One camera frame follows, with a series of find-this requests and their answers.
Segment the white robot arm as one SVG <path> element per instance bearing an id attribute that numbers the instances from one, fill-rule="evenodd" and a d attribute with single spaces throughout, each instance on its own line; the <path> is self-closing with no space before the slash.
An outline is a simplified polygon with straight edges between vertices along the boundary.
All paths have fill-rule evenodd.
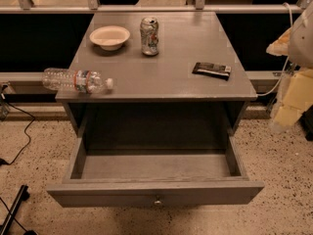
<path id="1" fill-rule="evenodd" d="M 271 113 L 271 128 L 283 132 L 313 106 L 313 3 L 266 52 L 287 56 L 291 63 L 300 66 L 295 74 L 284 75 Z"/>

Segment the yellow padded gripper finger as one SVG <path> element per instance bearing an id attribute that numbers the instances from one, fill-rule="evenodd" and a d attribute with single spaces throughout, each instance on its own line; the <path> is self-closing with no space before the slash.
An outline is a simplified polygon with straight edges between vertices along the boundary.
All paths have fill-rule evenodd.
<path id="1" fill-rule="evenodd" d="M 284 75 L 270 115 L 270 128 L 285 132 L 312 106 L 313 70 L 301 68 L 293 75 Z"/>

